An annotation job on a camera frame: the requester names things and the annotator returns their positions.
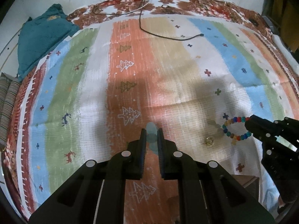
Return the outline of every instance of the black cable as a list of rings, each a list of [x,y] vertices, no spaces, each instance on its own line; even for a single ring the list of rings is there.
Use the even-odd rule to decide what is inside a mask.
[[[145,29],[143,29],[143,28],[141,27],[141,14],[142,14],[143,6],[141,7],[140,14],[139,14],[139,28],[140,28],[140,30],[142,30],[143,32],[146,32],[146,33],[148,33],[148,34],[150,34],[150,35],[153,35],[153,36],[156,36],[156,37],[159,37],[159,38],[170,39],[170,40],[176,40],[176,41],[186,41],[186,40],[194,39],[194,38],[199,37],[199,36],[200,36],[200,37],[204,36],[204,34],[198,34],[198,35],[195,35],[195,36],[190,37],[190,38],[187,38],[187,39],[176,39],[176,38],[170,38],[170,37],[164,37],[164,36],[161,36],[161,35],[156,35],[156,34],[154,34],[154,33],[151,33],[151,32],[149,32],[149,31],[146,31]]]

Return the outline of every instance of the beige stripe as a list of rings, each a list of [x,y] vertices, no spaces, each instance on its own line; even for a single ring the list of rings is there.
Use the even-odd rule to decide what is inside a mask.
[[[152,33],[176,37],[176,28],[167,18],[148,18],[142,23]],[[164,98],[162,126],[164,132],[164,125],[169,130],[164,135],[175,141],[180,150],[198,157],[206,148],[206,134],[218,136],[215,125],[208,124],[215,120],[216,108],[211,88],[199,73],[204,69],[191,58],[185,42],[158,37],[150,41],[160,74],[157,91]]]

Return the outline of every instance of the small glass object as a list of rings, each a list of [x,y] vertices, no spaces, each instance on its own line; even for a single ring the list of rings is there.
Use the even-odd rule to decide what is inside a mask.
[[[211,147],[214,145],[214,137],[208,136],[205,140],[205,143],[208,147]]]

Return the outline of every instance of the orange stripe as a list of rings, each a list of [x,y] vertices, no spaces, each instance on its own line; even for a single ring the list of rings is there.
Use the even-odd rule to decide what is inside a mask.
[[[131,61],[134,64],[121,72],[121,69],[117,68],[120,60]],[[151,108],[152,104],[160,101],[156,88],[159,75],[155,67],[149,38],[139,29],[138,20],[115,22],[110,45],[110,73],[107,88],[109,111],[107,125],[112,155],[126,149],[126,142],[138,139],[141,129],[145,128],[148,122],[159,121],[162,118],[160,107]],[[121,93],[119,88],[121,82],[127,81],[137,85]],[[141,114],[132,124],[129,122],[125,126],[123,118],[118,118],[118,115],[122,114],[122,107],[126,109],[131,107]],[[126,183],[124,216],[127,223],[171,222],[167,197],[163,189],[170,182],[167,181],[165,184],[163,182],[158,156],[147,148],[143,179],[128,180]],[[153,189],[150,186],[156,188],[154,193],[151,193]]]
[[[252,33],[245,29],[240,29],[250,40],[251,42],[260,50],[263,57],[268,61],[268,63],[271,65],[273,70],[275,71],[276,75],[279,78],[280,85],[282,86],[283,90],[285,91],[285,94],[287,96],[287,99],[291,105],[294,118],[299,119],[299,103],[296,99],[296,95],[294,94],[294,91],[291,87],[291,84],[289,82],[289,79],[285,72],[281,69],[281,67],[278,65],[277,61],[273,57],[273,55],[270,53],[269,49]]]

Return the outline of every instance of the striped cushion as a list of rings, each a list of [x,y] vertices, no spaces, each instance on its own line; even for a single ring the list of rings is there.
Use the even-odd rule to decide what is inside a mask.
[[[7,90],[8,90],[10,83],[11,83],[11,79],[9,79],[7,76],[5,76],[4,73],[1,73],[1,76],[0,76],[0,113],[2,112],[4,99],[6,97]]]
[[[16,77],[10,84],[3,103],[3,108],[0,118],[0,148],[4,148],[7,142],[7,133],[10,123],[11,113],[15,104],[16,96],[18,94],[20,83]]]

